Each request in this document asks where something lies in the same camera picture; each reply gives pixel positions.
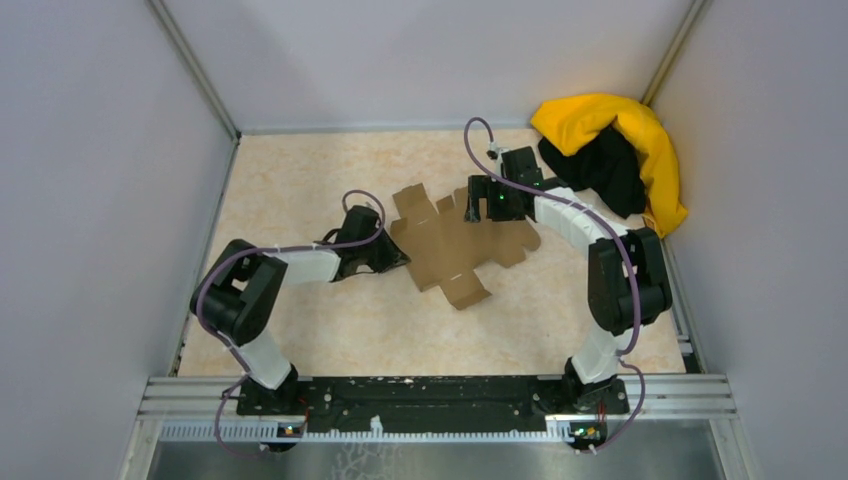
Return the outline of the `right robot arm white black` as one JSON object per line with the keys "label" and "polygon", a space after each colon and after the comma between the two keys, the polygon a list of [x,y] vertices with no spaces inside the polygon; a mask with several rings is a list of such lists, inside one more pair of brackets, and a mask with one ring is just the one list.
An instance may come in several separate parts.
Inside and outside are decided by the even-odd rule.
{"label": "right robot arm white black", "polygon": [[468,179],[464,219],[479,223],[531,219],[565,239],[587,261],[587,300],[595,322],[563,374],[563,398],[580,413],[613,394],[619,361],[642,328],[671,307],[662,248],[649,228],[628,228],[582,201],[557,178],[545,178],[532,148],[490,143],[492,169]]}

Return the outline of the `brown cardboard box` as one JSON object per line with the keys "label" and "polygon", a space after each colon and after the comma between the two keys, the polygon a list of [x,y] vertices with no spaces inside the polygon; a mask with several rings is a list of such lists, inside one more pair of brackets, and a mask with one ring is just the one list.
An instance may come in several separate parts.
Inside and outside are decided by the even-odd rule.
{"label": "brown cardboard box", "polygon": [[421,292],[439,287],[457,310],[491,295],[477,267],[493,262],[510,268],[541,246],[539,234],[526,220],[465,221],[468,197],[462,187],[433,202],[421,183],[392,195],[400,218],[391,223],[389,233],[410,258],[406,268],[413,282]]}

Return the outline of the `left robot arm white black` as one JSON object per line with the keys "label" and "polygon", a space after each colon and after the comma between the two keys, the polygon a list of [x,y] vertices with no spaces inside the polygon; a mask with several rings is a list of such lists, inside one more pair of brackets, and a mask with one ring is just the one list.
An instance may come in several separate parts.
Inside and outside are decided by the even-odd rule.
{"label": "left robot arm white black", "polygon": [[282,288],[384,274],[410,261],[386,232],[380,211],[363,205],[347,208],[341,226],[310,245],[230,241],[195,288],[189,308],[244,371],[238,413],[290,414],[303,405],[299,373],[269,330]]}

